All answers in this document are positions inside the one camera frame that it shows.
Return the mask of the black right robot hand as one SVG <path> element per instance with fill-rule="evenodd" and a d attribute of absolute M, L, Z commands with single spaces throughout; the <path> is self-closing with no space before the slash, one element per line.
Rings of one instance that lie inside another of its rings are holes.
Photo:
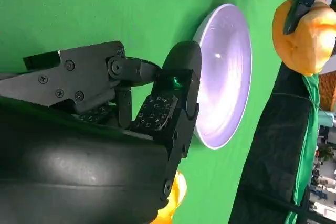
<path fill-rule="evenodd" d="M 119 41 L 1 74 L 1 223 L 151 223 L 173 196 L 200 105 L 201 49 L 163 66 Z"/>

